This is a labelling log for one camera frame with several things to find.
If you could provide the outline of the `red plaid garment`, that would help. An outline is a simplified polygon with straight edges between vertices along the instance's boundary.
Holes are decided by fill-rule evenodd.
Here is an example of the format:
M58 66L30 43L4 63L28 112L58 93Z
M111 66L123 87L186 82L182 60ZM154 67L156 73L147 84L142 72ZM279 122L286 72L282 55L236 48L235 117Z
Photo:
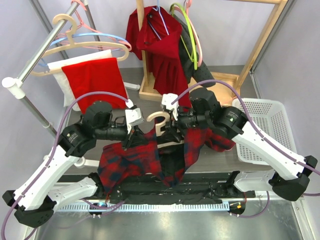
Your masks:
M209 128L190 128L182 144L163 148L157 146L155 129L144 136L148 140L146 145L124 150L118 142L103 147L97 173L107 195L126 178L146 174L174 187L182 181L187 169L197 162L204 145L216 152L231 150L235 145Z

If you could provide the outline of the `grey dotted garment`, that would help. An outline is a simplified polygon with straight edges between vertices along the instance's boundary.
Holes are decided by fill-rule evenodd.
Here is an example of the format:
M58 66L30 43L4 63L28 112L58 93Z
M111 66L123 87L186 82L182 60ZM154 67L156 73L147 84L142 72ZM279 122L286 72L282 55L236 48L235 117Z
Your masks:
M182 27L178 49L180 63L187 83L189 84L191 82L191 78L193 78L197 83L204 80L213 80L214 77L204 61L202 61L200 67L197 69L194 68L194 63L189 57L189 54L191 55L192 53L192 42L189 35L188 26L175 14L173 17L180 23Z

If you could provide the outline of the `blue wire hanger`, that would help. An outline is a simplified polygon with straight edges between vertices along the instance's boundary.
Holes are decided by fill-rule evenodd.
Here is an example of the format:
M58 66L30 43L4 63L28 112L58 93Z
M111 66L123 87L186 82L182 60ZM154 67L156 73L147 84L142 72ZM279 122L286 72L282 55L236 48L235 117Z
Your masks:
M162 37L169 35L169 29L162 15L162 8L160 7L160 1L156 1L156 5L151 8L151 11L147 14L150 28L152 29L158 40L162 40Z

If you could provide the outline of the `white plastic laundry basket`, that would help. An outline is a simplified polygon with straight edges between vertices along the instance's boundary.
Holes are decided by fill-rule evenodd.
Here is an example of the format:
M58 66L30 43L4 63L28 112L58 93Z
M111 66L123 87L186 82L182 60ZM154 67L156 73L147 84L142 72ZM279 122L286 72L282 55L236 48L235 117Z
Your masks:
M287 149L297 153L289 118L285 106L281 102L257 98L242 98L242 101L249 116L262 131ZM232 101L232 106L244 112L237 98ZM240 162L268 166L262 158L238 143L236 143L236 151Z

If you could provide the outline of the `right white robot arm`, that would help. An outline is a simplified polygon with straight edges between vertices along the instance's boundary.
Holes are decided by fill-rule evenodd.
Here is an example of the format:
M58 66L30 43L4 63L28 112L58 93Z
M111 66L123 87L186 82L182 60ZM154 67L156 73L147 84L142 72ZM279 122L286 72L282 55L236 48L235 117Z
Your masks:
M281 145L242 110L221 106L215 94L206 88L193 90L189 99L192 107L183 113L179 109L178 95L167 93L162 96L162 108L173 114L181 131L209 128L218 136L249 149L272 168L269 171L236 172L225 186L230 197L236 198L248 191L272 191L294 202L305 193L312 169L318 163L316 158L304 157Z

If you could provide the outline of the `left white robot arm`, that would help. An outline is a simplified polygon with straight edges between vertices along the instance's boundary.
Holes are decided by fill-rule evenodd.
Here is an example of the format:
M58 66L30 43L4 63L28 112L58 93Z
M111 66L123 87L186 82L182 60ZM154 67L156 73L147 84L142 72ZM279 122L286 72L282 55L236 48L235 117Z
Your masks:
M97 140L121 141L128 149L133 141L145 142L138 124L144 121L141 110L133 106L125 110L124 122L112 120L112 106L96 101L89 106L82 119L67 126L59 135L56 147L27 182L16 190L7 190L2 198L15 211L17 221L31 228L45 224L60 208L77 200L93 197L102 199L107 188L97 173L60 190L55 183L85 153L96 146Z

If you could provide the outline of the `dark red skirt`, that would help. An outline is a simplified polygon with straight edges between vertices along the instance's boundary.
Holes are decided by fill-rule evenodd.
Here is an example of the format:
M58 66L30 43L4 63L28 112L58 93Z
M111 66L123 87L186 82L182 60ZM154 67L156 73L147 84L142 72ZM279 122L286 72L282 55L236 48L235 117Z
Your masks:
M152 6L144 8L144 20L141 28L138 24L137 11L135 10L129 16L125 38L131 44L131 52L139 60L142 59L142 51L146 51L148 71L155 78L153 88L162 95L169 93L180 95L188 88L179 56L182 26L166 10L161 8L169 35L158 40L147 22L148 13L151 10Z

